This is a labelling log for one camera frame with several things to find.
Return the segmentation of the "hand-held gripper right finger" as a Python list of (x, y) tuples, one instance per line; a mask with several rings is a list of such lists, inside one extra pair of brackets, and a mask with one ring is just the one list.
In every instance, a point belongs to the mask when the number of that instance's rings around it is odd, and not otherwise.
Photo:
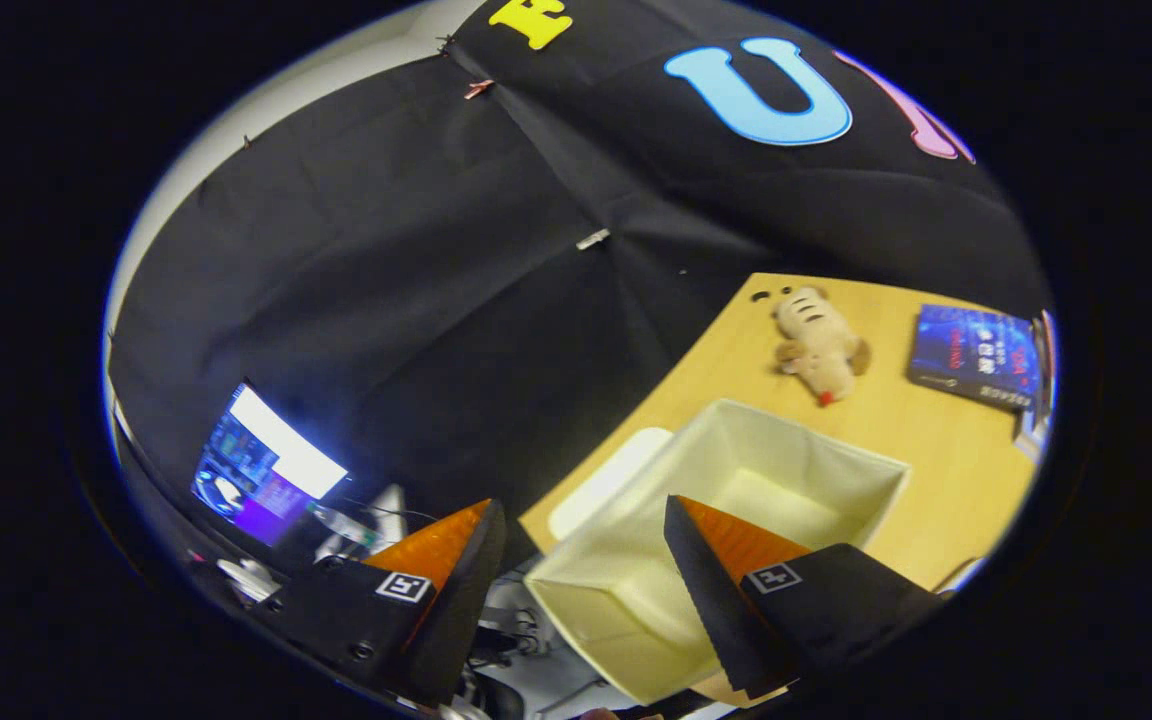
[(664, 538), (732, 688), (835, 679), (945, 605), (849, 543), (809, 550), (694, 498), (670, 495)]

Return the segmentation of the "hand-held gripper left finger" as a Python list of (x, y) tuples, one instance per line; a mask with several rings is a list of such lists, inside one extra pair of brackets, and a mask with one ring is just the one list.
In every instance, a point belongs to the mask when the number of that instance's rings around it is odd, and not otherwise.
[(262, 629), (347, 685), (449, 705), (499, 573), (507, 521), (494, 498), (366, 559), (323, 559), (256, 602)]

